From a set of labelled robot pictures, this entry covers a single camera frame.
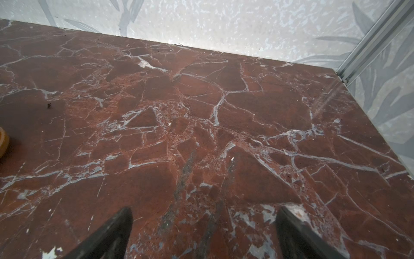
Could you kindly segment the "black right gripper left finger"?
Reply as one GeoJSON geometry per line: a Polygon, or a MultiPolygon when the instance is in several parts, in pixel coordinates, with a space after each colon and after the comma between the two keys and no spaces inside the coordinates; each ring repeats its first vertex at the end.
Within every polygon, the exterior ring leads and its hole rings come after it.
{"type": "Polygon", "coordinates": [[[133,226],[130,207],[124,207],[64,257],[66,259],[123,259],[133,226]]]}

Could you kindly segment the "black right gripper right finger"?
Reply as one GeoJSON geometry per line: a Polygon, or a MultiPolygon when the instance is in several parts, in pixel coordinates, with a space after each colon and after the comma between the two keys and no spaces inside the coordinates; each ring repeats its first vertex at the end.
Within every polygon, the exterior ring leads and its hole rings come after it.
{"type": "Polygon", "coordinates": [[[282,256],[285,259],[344,258],[285,206],[277,212],[276,230],[282,256]]]}

